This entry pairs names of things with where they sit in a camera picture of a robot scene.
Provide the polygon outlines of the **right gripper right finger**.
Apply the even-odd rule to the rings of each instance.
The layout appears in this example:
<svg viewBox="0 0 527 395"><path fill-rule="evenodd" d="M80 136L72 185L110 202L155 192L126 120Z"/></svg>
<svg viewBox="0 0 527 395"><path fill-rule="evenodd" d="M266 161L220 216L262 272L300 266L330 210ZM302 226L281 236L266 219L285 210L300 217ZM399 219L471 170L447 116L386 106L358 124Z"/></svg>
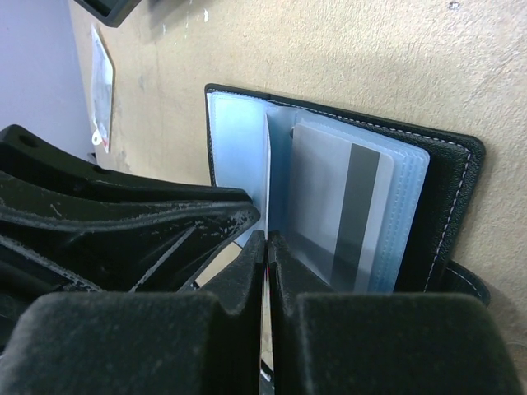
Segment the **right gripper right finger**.
<svg viewBox="0 0 527 395"><path fill-rule="evenodd" d="M463 294L331 290L268 237L278 394L512 394L515 366L490 313Z"/></svg>

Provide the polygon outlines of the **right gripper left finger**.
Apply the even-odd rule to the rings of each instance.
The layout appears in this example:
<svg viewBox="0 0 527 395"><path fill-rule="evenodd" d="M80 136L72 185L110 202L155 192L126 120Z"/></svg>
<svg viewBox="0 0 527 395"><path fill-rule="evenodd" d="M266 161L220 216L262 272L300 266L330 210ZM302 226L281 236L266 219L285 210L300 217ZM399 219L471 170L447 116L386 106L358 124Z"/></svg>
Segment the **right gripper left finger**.
<svg viewBox="0 0 527 395"><path fill-rule="evenodd" d="M256 394L264 234L198 290L37 299L1 360L4 394Z"/></svg>

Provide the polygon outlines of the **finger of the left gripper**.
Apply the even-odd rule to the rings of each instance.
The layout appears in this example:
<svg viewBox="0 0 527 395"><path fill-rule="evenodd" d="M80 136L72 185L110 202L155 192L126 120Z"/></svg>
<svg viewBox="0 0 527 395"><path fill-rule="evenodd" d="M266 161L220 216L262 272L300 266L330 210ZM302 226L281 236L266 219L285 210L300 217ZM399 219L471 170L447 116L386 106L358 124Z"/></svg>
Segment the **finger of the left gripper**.
<svg viewBox="0 0 527 395"><path fill-rule="evenodd" d="M18 295L61 291L180 291L260 218L250 202L153 205L135 216L110 204L109 219L71 221L1 210L1 287Z"/></svg>
<svg viewBox="0 0 527 395"><path fill-rule="evenodd" d="M1 132L1 218L9 222L251 222L239 189L172 184L107 170L19 125Z"/></svg>

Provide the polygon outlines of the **clear plastic card sleeve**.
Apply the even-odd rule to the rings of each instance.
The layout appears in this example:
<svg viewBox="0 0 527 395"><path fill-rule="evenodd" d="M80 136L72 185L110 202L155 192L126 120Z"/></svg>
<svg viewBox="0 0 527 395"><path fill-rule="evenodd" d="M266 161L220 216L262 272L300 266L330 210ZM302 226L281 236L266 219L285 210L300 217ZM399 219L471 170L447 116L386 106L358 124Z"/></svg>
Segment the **clear plastic card sleeve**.
<svg viewBox="0 0 527 395"><path fill-rule="evenodd" d="M91 122L94 126L91 142L110 152L113 108L114 67L103 40L91 26Z"/></svg>

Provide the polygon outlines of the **black leather card holder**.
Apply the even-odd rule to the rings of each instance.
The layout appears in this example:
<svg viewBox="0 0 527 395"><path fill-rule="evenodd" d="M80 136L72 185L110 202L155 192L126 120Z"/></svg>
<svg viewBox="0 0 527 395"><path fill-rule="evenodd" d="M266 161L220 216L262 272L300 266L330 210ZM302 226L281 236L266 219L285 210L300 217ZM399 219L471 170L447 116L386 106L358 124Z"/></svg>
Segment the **black leather card holder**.
<svg viewBox="0 0 527 395"><path fill-rule="evenodd" d="M212 185L244 190L254 224L333 289L457 292L451 255L483 167L476 137L241 88L205 88Z"/></svg>

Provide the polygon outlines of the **black and white organizer tray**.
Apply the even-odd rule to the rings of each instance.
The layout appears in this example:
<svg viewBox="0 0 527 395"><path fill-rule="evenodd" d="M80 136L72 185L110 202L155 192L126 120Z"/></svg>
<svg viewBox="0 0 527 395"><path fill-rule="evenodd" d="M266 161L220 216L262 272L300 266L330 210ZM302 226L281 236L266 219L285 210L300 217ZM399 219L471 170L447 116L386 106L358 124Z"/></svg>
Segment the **black and white organizer tray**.
<svg viewBox="0 0 527 395"><path fill-rule="evenodd" d="M119 27L141 0L75 0L98 21L108 27Z"/></svg>

